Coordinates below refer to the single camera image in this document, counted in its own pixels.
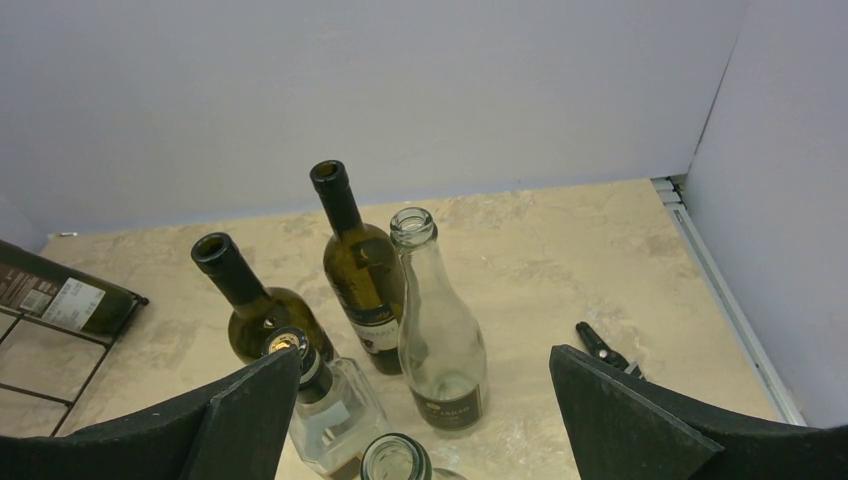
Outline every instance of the wine label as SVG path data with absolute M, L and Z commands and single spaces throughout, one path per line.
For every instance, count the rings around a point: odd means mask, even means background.
M 353 330 L 366 352 L 397 348 L 399 323 L 388 303 L 369 310 L 346 309 Z
M 476 423 L 483 415 L 479 385 L 467 395 L 454 400 L 433 400 L 411 388 L 409 390 L 421 416 L 436 428 L 459 430 Z
M 60 285 L 0 263 L 0 305 L 41 317 Z
M 41 318 L 69 330 L 80 330 L 105 295 L 104 290 L 68 278 Z

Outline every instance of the marble countertop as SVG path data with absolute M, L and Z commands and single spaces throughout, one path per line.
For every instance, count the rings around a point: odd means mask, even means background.
M 268 286 L 299 292 L 342 355 L 356 359 L 399 431 L 434 464 L 469 479 L 577 479 L 556 404 L 550 347 L 580 346 L 585 320 L 653 382 L 761 418 L 775 412 L 689 258 L 650 181 L 415 202 L 439 225 L 448 275 L 477 317 L 491 402 L 464 438 L 440 437 L 401 377 L 374 370 L 321 266 L 323 212 L 53 239 L 43 255 L 150 298 L 71 413 L 62 434 L 125 415 L 241 367 L 230 351 L 226 300 L 189 258 L 207 232 L 232 235 Z M 388 228 L 403 204 L 362 208 Z M 0 328 L 9 319 L 0 319 Z M 0 381 L 72 396 L 97 348 L 22 325 L 0 350 Z M 61 408 L 0 394 L 0 433 L 44 435 Z M 277 478 L 319 478 L 286 443 Z

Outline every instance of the wine bottle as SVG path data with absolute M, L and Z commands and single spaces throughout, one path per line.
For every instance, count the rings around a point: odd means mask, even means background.
M 391 235 L 406 274 L 398 348 L 415 404 L 437 429 L 470 427 L 482 417 L 489 390 L 480 326 L 451 287 L 430 213 L 401 210 Z
M 355 360 L 325 363 L 297 328 L 274 332 L 263 353 L 292 346 L 300 351 L 302 370 L 289 424 L 295 450 L 322 477 L 352 480 L 371 441 L 392 430 L 383 407 Z
M 261 357 L 268 336 L 286 326 L 306 332 L 326 361 L 335 357 L 332 342 L 300 295 L 286 288 L 266 289 L 229 235 L 202 237 L 192 247 L 191 258 L 233 306 L 227 333 L 242 362 Z
M 434 468 L 427 450 L 401 433 L 383 435 L 368 446 L 360 476 L 362 480 L 465 480 L 451 470 Z
M 333 229 L 324 249 L 327 280 L 377 370 L 400 374 L 404 280 L 397 253 L 386 232 L 362 222 L 342 162 L 321 162 L 310 178 Z
M 0 240 L 0 305 L 68 330 L 115 334 L 146 299 Z

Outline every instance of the green glass bottle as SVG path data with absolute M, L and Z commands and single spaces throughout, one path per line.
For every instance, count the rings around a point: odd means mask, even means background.
M 260 358 L 266 339 L 282 327 L 301 329 L 325 361 L 335 358 L 332 342 L 303 298 L 287 288 L 265 288 L 229 235 L 204 236 L 191 249 L 191 258 L 233 306 L 228 335 L 242 362 Z
M 333 229 L 324 249 L 327 280 L 377 370 L 400 374 L 405 283 L 395 247 L 386 232 L 362 222 L 342 162 L 321 162 L 310 178 Z
M 0 305 L 46 323 L 115 334 L 146 299 L 0 240 Z

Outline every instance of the white wall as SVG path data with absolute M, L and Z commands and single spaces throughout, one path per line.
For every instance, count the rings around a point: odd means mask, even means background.
M 753 0 L 692 218 L 802 413 L 848 423 L 848 3 Z
M 683 173 L 744 0 L 7 0 L 0 188 L 46 231 Z
M 0 193 L 0 239 L 13 245 L 39 252 L 47 244 L 47 235 Z

